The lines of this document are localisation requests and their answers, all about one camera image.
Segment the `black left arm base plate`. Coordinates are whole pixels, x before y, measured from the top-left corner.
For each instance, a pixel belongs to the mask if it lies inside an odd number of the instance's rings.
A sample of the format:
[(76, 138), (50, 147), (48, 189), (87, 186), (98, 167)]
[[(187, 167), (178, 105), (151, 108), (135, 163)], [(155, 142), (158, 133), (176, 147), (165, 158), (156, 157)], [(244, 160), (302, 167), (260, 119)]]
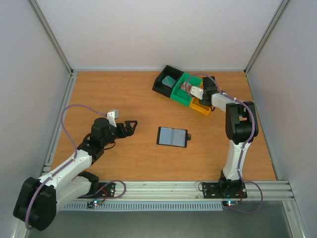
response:
[(104, 197), (114, 197), (115, 186), (116, 184), (114, 182), (93, 183), (88, 193), (79, 198), (101, 199)]

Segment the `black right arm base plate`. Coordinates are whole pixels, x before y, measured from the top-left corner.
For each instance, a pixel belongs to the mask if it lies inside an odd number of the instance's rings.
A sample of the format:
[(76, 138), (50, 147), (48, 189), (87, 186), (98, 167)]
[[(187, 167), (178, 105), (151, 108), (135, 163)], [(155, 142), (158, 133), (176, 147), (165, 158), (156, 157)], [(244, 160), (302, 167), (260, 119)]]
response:
[(204, 182), (202, 186), (205, 199), (238, 199), (248, 197), (244, 183), (237, 186), (224, 186), (218, 182)]

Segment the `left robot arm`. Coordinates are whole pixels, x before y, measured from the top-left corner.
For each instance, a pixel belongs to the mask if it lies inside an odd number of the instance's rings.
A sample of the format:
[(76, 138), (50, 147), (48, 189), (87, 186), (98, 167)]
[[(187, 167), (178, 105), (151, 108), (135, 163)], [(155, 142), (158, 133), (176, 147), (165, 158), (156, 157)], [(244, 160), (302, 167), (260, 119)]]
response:
[(23, 221), (28, 230), (45, 230), (57, 212), (79, 197), (95, 197), (100, 185), (93, 174), (84, 170), (93, 165), (116, 139), (132, 136), (138, 122), (116, 123), (110, 117), (97, 118), (91, 132), (74, 153), (48, 174), (29, 177), (22, 184), (13, 215)]

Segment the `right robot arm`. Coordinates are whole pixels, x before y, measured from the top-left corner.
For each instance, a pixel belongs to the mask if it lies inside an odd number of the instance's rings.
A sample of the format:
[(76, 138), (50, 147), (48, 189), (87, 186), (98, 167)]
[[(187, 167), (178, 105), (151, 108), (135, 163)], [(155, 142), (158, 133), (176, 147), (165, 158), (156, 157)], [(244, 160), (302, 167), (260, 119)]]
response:
[(203, 78), (200, 103), (212, 110), (225, 112), (225, 133), (229, 140), (228, 156), (220, 178), (218, 182), (202, 183), (203, 196), (205, 199), (246, 198), (243, 165), (247, 151), (259, 132), (255, 104), (229, 96), (218, 87), (212, 76)]

